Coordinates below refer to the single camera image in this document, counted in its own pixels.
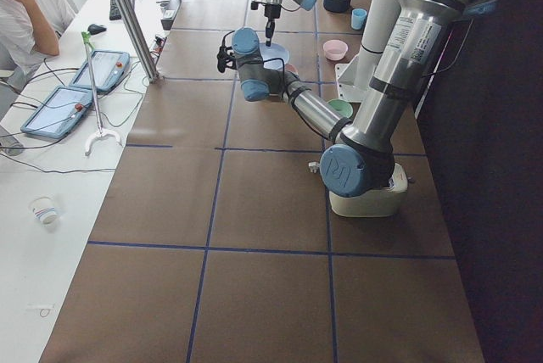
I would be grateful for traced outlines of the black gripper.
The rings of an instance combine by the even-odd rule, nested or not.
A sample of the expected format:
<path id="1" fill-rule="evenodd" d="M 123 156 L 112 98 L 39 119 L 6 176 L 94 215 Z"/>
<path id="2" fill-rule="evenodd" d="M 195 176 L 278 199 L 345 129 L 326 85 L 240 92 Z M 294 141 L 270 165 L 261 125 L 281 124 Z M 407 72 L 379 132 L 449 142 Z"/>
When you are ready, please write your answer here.
<path id="1" fill-rule="evenodd" d="M 266 46 L 270 47 L 272 44 L 272 38 L 275 32 L 275 20 L 279 19 L 281 15 L 281 5 L 280 4 L 265 4 L 265 16 L 268 21 L 266 22 L 265 35 L 266 35 Z"/>

